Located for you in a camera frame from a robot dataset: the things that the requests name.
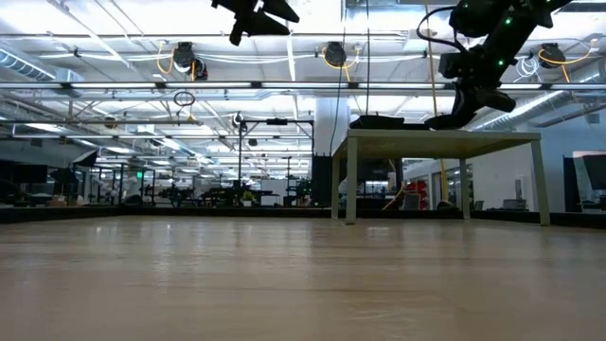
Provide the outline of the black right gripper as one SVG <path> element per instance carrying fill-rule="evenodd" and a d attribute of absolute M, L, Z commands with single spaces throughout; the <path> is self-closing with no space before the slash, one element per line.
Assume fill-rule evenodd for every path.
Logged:
<path fill-rule="evenodd" d="M 514 99 L 493 86 L 486 87 L 459 78 L 454 82 L 454 88 L 456 94 L 451 117 L 456 120 L 470 121 L 484 107 L 511 112 L 516 106 Z"/>

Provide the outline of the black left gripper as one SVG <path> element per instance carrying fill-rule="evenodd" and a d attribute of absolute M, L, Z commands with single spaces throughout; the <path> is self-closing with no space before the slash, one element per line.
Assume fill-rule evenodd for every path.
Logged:
<path fill-rule="evenodd" d="M 271 13 L 286 21 L 298 23 L 299 16 L 286 0 L 212 0 L 211 7 L 223 7 L 234 13 L 235 23 L 229 35 L 232 45 L 241 43 L 242 34 L 248 37 L 255 35 L 289 35 L 290 30 L 267 16 Z"/>

